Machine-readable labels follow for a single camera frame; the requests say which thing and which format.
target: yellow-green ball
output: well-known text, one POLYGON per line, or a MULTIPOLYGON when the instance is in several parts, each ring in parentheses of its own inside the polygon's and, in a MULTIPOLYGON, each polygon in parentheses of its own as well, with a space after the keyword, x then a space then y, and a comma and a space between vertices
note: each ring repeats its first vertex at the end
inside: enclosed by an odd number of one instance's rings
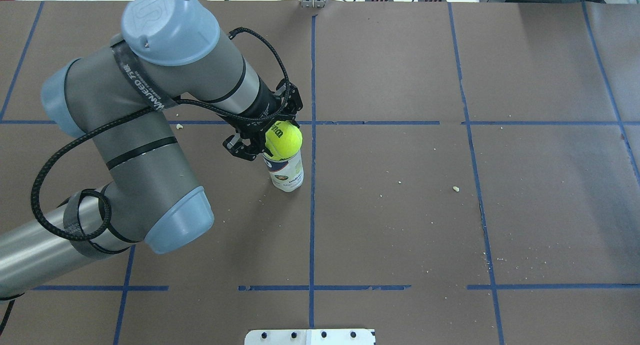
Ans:
POLYGON ((300 129, 288 121, 276 121, 267 131, 266 138, 265 146, 272 156, 265 155, 275 161, 291 158, 302 146, 300 129))

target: robotic arm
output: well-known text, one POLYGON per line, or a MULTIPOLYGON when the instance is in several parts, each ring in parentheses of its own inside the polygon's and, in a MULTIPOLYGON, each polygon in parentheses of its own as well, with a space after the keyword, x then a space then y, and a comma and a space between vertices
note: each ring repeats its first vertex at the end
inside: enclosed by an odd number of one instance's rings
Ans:
MULTIPOLYGON (((271 92, 197 0, 132 1, 121 29, 109 46, 56 72, 41 92, 62 131, 78 140, 94 136, 113 182, 78 192, 46 215, 32 195, 36 219, 0 236, 0 302, 142 240, 164 254, 211 228, 210 203, 162 110, 190 103, 218 112, 236 129, 224 147, 253 160, 265 151, 271 124, 294 120, 302 108, 286 72, 271 92), (180 100, 184 93, 200 101, 180 100)), ((250 30, 231 37, 242 31, 250 30)))

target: can label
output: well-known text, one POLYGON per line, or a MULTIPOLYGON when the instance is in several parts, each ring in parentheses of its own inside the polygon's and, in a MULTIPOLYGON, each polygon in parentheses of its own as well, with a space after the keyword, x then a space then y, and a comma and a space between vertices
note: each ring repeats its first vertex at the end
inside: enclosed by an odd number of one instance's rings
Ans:
POLYGON ((302 167, 302 156, 300 156, 299 150, 295 155, 282 161, 269 158, 266 154, 262 155, 264 163, 269 169, 271 182, 276 188, 288 193, 293 192, 302 185, 305 172, 302 167))

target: blue joint cover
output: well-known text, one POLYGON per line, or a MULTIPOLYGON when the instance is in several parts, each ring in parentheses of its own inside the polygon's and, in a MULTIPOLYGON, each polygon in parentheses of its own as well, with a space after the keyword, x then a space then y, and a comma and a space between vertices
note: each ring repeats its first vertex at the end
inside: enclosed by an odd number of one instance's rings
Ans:
POLYGON ((166 254, 196 240, 212 226, 211 205, 204 188, 198 186, 160 217, 144 242, 156 254, 166 254))
POLYGON ((62 67, 62 69, 57 70, 55 74, 44 81, 40 91, 40 101, 48 118, 53 120, 67 135, 74 138, 85 135, 85 132, 78 127, 78 124, 69 113, 65 97, 65 83, 67 81, 67 72, 69 72, 71 65, 78 60, 80 59, 76 58, 65 67, 62 67))
POLYGON ((149 63, 187 65, 218 44, 218 20, 198 0, 134 0, 125 8, 122 37, 149 63))

